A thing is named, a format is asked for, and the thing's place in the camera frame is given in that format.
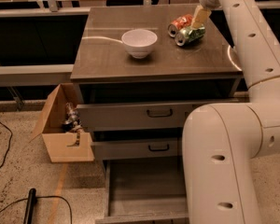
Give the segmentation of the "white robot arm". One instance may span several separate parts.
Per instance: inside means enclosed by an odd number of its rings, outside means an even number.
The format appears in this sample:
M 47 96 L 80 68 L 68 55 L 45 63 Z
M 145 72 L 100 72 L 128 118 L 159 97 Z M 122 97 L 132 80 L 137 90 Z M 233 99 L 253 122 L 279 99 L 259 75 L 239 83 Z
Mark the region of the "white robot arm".
M 261 224 L 250 161 L 280 151 L 280 43 L 255 0 L 221 7 L 248 87 L 246 103 L 203 105 L 188 116 L 182 156 L 190 224 Z

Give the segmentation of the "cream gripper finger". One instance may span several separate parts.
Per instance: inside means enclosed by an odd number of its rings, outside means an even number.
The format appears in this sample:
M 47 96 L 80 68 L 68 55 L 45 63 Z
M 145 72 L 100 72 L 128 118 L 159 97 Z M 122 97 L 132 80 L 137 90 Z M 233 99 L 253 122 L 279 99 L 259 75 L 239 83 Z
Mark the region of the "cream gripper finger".
M 204 24 L 204 22 L 209 18 L 210 15 L 210 9 L 204 8 L 202 5 L 196 6 L 191 22 L 191 27 L 194 29 L 200 28 Z

